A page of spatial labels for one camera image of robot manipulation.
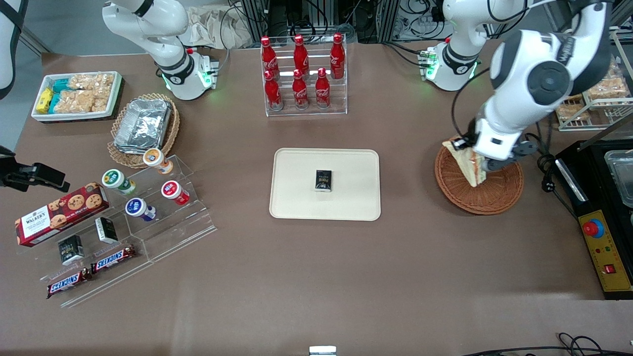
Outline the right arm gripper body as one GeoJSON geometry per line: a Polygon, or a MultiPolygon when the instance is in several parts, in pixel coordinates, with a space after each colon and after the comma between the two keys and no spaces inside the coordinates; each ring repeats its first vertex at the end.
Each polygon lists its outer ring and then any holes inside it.
{"type": "Polygon", "coordinates": [[[1,146],[0,147],[0,186],[11,187],[18,190],[13,183],[9,182],[9,176],[19,170],[17,161],[15,159],[15,153],[10,149],[1,146]]]}

